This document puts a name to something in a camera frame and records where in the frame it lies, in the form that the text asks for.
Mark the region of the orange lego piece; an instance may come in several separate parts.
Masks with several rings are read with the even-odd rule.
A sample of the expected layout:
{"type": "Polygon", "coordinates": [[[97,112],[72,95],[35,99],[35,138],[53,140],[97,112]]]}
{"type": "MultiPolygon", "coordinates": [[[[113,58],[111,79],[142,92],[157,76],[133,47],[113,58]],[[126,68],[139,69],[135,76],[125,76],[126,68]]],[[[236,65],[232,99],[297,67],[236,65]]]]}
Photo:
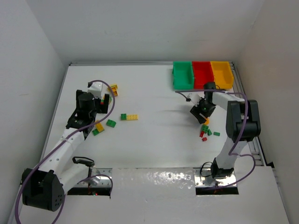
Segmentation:
{"type": "Polygon", "coordinates": [[[206,119],[204,125],[208,125],[209,124],[209,118],[206,119]]]}

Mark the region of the green square lego brick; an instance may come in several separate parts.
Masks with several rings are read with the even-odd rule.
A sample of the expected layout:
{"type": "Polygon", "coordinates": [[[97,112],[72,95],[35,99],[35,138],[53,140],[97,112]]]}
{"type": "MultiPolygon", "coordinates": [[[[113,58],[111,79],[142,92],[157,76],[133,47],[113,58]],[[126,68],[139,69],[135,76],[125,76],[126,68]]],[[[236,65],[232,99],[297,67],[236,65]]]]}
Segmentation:
{"type": "Polygon", "coordinates": [[[202,131],[202,132],[207,133],[208,130],[209,130],[209,126],[207,126],[207,125],[202,125],[202,126],[201,126],[201,131],[202,131]]]}

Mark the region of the tan lego plate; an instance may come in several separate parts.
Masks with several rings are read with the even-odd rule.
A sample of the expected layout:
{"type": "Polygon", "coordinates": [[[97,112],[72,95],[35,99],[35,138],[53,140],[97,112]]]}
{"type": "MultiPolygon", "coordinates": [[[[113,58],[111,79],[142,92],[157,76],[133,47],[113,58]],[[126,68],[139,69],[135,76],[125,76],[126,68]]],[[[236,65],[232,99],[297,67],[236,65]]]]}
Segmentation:
{"type": "Polygon", "coordinates": [[[127,114],[126,120],[138,120],[138,114],[127,114]]]}

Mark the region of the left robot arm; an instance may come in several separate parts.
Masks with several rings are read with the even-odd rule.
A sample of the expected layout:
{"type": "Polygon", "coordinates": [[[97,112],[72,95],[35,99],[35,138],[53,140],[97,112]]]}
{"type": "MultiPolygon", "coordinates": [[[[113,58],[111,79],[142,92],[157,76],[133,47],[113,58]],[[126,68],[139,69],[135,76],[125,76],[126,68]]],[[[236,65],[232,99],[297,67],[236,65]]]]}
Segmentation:
{"type": "Polygon", "coordinates": [[[22,174],[22,203],[43,210],[56,211],[65,194],[90,176],[94,160],[75,157],[77,148],[94,128],[97,102],[90,92],[76,91],[76,108],[67,121],[58,143],[34,169],[22,174]]]}

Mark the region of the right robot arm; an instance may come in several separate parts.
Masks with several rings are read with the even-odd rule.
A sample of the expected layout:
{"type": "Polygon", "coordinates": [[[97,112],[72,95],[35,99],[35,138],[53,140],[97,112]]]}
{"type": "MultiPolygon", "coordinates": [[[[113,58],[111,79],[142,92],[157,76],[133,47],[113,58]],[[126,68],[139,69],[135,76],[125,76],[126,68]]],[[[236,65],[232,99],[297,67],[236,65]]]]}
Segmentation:
{"type": "Polygon", "coordinates": [[[232,175],[235,161],[243,148],[258,137],[261,132],[258,102],[248,100],[246,95],[216,89],[214,82],[204,85],[204,96],[190,93],[186,100],[193,103],[190,113],[200,124],[204,124],[217,106],[226,111],[226,141],[221,152],[211,164],[211,177],[214,179],[232,175]]]}

